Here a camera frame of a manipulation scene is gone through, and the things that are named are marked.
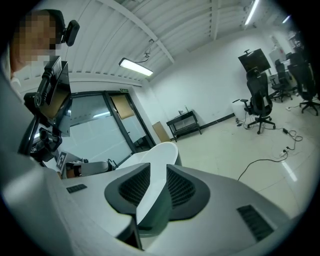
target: brown panel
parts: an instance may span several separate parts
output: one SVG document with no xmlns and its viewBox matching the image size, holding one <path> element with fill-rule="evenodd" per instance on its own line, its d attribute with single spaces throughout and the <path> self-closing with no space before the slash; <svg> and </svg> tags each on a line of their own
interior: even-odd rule
<svg viewBox="0 0 320 256">
<path fill-rule="evenodd" d="M 155 133 L 158 135 L 161 142 L 170 142 L 170 138 L 168 134 L 166 133 L 164 127 L 160 122 L 156 122 L 154 125 L 152 125 Z"/>
<path fill-rule="evenodd" d="M 111 99 L 121 119 L 129 118 L 135 115 L 125 95 L 111 96 Z"/>
</svg>

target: person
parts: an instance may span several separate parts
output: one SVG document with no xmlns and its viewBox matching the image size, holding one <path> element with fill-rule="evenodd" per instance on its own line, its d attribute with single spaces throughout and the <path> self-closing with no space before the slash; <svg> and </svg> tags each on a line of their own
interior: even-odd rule
<svg viewBox="0 0 320 256">
<path fill-rule="evenodd" d="M 38 56 L 49 55 L 49 50 L 55 50 L 61 43 L 64 29 L 64 17 L 59 10 L 33 10 L 25 15 L 1 57 L 7 79 L 20 84 L 14 78 L 15 72 L 37 61 Z"/>
</svg>

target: screen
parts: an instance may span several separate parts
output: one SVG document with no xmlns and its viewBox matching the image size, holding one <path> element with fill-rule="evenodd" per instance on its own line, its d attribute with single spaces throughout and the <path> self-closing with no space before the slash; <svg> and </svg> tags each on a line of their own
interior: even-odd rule
<svg viewBox="0 0 320 256">
<path fill-rule="evenodd" d="M 270 69 L 270 64 L 261 49 L 238 57 L 246 72 L 257 67 L 259 72 Z"/>
</svg>

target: ceiling beam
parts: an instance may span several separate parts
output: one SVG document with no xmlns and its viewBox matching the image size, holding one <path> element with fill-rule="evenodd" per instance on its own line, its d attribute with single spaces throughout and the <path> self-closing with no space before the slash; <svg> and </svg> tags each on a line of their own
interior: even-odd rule
<svg viewBox="0 0 320 256">
<path fill-rule="evenodd" d="M 220 20 L 221 0 L 211 0 L 211 31 L 210 37 L 213 40 L 217 39 Z"/>
<path fill-rule="evenodd" d="M 155 33 L 136 15 L 134 15 L 131 11 L 129 11 L 127 8 L 116 2 L 115 0 L 98 0 L 99 2 L 106 4 L 107 6 L 111 7 L 112 9 L 116 10 L 117 12 L 124 15 L 126 18 L 131 20 L 133 23 L 135 23 L 139 28 L 141 28 L 146 34 L 148 34 L 155 42 L 156 44 L 161 48 L 161 50 L 164 52 L 164 54 L 168 57 L 168 59 L 174 63 L 175 60 L 170 54 L 170 52 L 167 50 L 167 48 L 164 46 L 164 44 L 158 39 L 158 37 L 155 35 Z"/>
<path fill-rule="evenodd" d="M 27 92 L 33 89 L 37 89 L 42 81 L 41 76 L 20 81 L 21 89 L 20 93 Z M 101 82 L 101 83 L 115 83 L 115 84 L 124 84 L 131 86 L 141 87 L 142 84 L 139 81 L 134 81 L 132 79 L 108 75 L 108 74 L 92 74 L 92 73 L 69 73 L 70 83 L 75 82 Z"/>
</svg>

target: black vent grille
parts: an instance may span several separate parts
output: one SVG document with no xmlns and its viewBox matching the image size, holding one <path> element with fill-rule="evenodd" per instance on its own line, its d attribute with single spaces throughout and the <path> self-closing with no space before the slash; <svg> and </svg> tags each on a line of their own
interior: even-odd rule
<svg viewBox="0 0 320 256">
<path fill-rule="evenodd" d="M 119 194 L 129 203 L 139 205 L 150 185 L 150 169 L 144 169 L 119 187 Z"/>
<path fill-rule="evenodd" d="M 274 231 L 252 205 L 240 207 L 237 211 L 258 242 Z"/>
<path fill-rule="evenodd" d="M 195 195 L 194 184 L 174 171 L 168 169 L 166 179 L 173 209 L 188 202 Z"/>
</svg>

